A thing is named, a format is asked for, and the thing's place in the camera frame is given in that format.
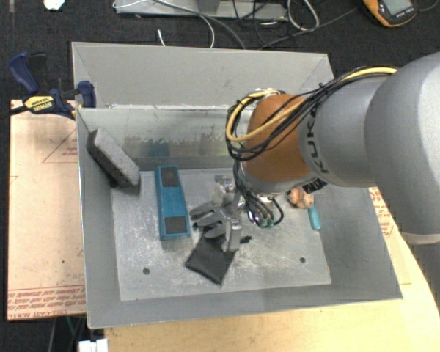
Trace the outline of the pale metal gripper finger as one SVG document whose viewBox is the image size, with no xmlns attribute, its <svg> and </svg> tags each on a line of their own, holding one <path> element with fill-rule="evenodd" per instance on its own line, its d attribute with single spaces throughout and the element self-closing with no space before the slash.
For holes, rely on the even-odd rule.
<svg viewBox="0 0 440 352">
<path fill-rule="evenodd" d="M 238 209 L 238 192 L 231 177 L 216 175 L 213 191 L 213 204 L 216 206 L 230 206 L 232 210 Z"/>
<path fill-rule="evenodd" d="M 223 252 L 236 252 L 240 246 L 243 229 L 240 217 L 226 211 L 223 212 L 223 216 L 224 242 L 221 248 Z"/>
</svg>

